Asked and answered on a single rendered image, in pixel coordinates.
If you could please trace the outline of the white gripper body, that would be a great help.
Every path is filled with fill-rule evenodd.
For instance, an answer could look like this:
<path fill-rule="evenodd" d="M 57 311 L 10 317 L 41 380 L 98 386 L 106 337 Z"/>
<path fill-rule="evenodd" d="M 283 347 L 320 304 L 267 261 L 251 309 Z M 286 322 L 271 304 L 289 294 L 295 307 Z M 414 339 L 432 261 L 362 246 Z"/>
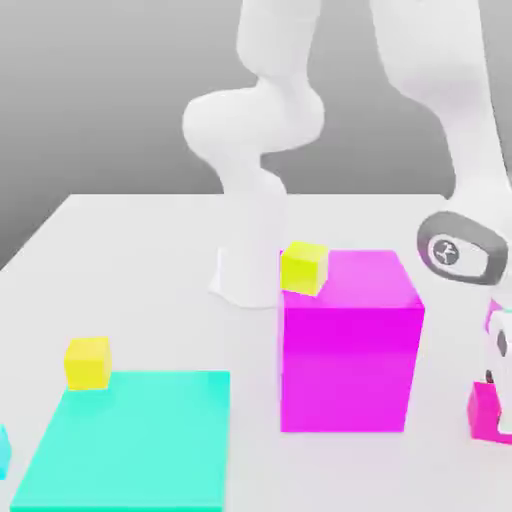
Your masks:
<path fill-rule="evenodd" d="M 498 431 L 512 435 L 512 387 L 504 379 L 495 380 L 496 394 L 500 405 Z"/>

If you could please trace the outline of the small pink cube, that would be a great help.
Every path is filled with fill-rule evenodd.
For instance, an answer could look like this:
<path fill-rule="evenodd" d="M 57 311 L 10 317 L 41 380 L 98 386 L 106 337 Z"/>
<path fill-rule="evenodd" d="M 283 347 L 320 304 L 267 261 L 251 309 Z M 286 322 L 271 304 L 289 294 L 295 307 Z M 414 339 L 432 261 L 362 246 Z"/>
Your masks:
<path fill-rule="evenodd" d="M 512 445 L 512 434 L 498 431 L 501 407 L 495 385 L 474 382 L 467 404 L 471 437 L 477 440 Z"/>

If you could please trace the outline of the small lime yellow cube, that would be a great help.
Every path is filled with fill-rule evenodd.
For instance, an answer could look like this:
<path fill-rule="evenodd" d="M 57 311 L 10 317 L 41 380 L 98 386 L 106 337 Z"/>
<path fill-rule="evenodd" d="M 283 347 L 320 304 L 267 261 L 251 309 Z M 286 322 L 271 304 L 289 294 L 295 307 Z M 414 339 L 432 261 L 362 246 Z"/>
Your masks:
<path fill-rule="evenodd" d="M 284 291 L 317 296 L 327 280 L 328 247 L 292 242 L 281 254 L 280 286 Z"/>

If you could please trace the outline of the small cyan cube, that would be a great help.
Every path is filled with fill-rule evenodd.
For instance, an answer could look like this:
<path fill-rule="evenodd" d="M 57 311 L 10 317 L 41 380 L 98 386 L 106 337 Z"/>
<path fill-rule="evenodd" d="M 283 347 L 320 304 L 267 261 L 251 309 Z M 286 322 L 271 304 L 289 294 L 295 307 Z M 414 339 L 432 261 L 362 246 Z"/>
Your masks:
<path fill-rule="evenodd" d="M 7 477 L 12 448 L 8 433 L 3 424 L 0 424 L 0 481 Z"/>

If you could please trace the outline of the large magenta box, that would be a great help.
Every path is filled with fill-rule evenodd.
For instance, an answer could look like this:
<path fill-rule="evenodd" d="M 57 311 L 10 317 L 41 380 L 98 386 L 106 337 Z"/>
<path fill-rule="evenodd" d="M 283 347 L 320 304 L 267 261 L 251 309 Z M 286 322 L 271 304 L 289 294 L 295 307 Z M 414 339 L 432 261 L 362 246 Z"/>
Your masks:
<path fill-rule="evenodd" d="M 391 250 L 333 250 L 317 296 L 281 292 L 281 430 L 403 431 L 424 311 Z"/>

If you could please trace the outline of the large teal box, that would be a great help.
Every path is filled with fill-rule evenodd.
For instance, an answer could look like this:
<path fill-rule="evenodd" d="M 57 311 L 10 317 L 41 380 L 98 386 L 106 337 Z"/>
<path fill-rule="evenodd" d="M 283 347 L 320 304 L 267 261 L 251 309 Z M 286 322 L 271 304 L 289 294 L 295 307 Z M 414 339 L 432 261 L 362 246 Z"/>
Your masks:
<path fill-rule="evenodd" d="M 226 371 L 65 391 L 10 512 L 224 512 L 229 415 Z"/>

